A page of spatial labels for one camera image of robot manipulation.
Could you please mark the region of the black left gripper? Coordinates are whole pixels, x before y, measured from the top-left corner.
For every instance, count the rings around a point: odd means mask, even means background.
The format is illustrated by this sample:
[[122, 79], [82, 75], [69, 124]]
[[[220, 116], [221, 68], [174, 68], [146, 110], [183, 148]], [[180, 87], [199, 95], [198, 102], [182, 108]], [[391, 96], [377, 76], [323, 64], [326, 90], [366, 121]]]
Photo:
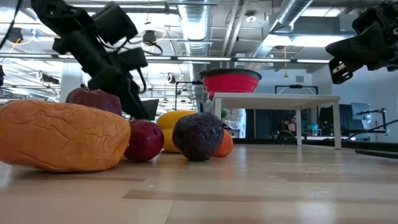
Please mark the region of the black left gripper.
[[144, 51], [140, 47], [125, 49], [126, 42], [137, 35], [135, 28], [53, 28], [58, 37], [53, 49], [60, 55], [71, 53], [82, 70], [92, 79], [88, 87], [117, 96], [122, 110], [135, 119], [148, 119], [149, 115], [139, 98], [139, 86], [130, 76], [131, 70], [147, 67]]

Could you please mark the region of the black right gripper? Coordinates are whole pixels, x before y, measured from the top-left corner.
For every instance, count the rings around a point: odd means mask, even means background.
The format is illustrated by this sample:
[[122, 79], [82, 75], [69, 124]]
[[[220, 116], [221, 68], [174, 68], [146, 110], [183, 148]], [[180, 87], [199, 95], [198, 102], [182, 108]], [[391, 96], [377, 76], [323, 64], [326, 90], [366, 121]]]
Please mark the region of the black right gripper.
[[343, 39], [325, 47], [334, 58], [329, 61], [332, 83], [342, 84], [366, 63], [370, 71], [387, 67], [397, 70], [397, 21], [383, 24], [372, 19], [370, 26], [361, 34]]

